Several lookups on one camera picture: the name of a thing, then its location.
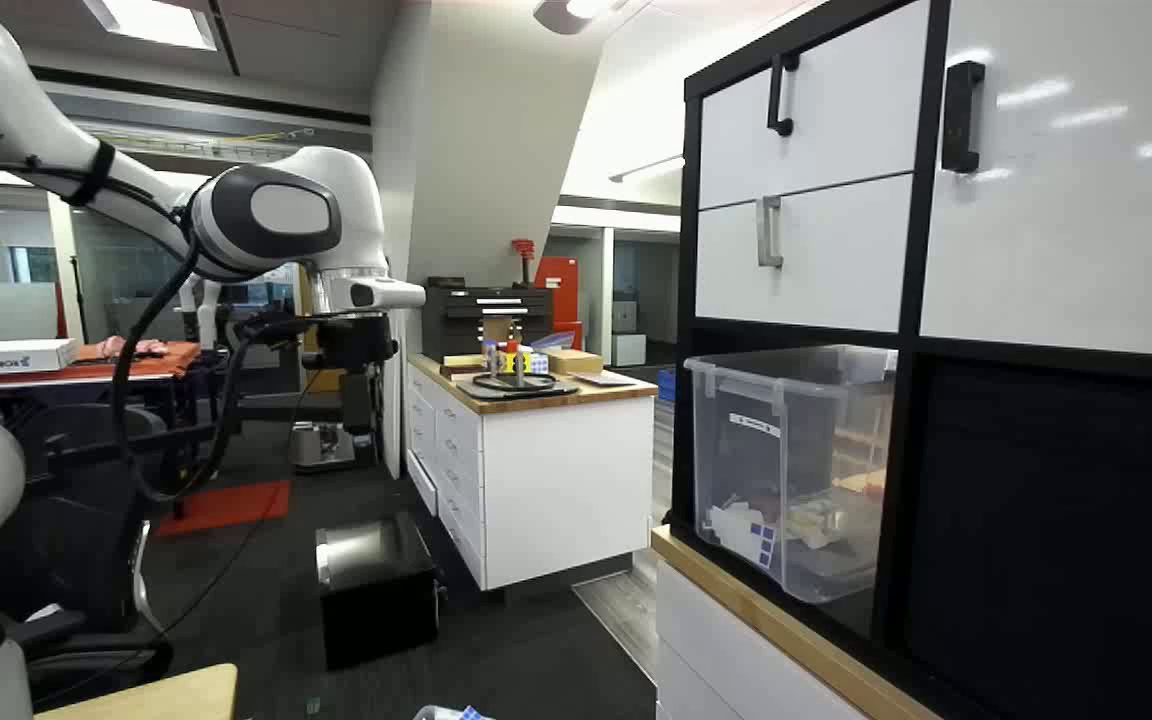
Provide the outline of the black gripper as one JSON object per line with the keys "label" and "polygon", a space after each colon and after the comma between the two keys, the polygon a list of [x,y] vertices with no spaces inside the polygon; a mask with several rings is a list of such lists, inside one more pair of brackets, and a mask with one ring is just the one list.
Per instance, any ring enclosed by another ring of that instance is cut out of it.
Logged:
{"label": "black gripper", "polygon": [[364,371],[397,357],[390,326],[385,316],[320,326],[315,343],[320,360],[343,371]]}

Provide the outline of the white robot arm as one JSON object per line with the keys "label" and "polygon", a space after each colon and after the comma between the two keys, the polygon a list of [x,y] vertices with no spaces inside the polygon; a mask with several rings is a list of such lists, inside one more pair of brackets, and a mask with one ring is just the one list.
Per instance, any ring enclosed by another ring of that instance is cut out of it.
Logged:
{"label": "white robot arm", "polygon": [[[425,304],[425,289],[401,279],[385,255],[381,187],[364,156],[302,143],[270,166],[236,166],[201,186],[177,186],[69,120],[3,26],[0,173],[166,250],[181,274],[161,299],[173,299],[189,277],[251,279],[280,264],[302,264],[320,326],[352,326]],[[0,530],[18,510],[22,484],[22,447],[0,423]],[[29,660],[3,623],[0,720],[33,720]]]}

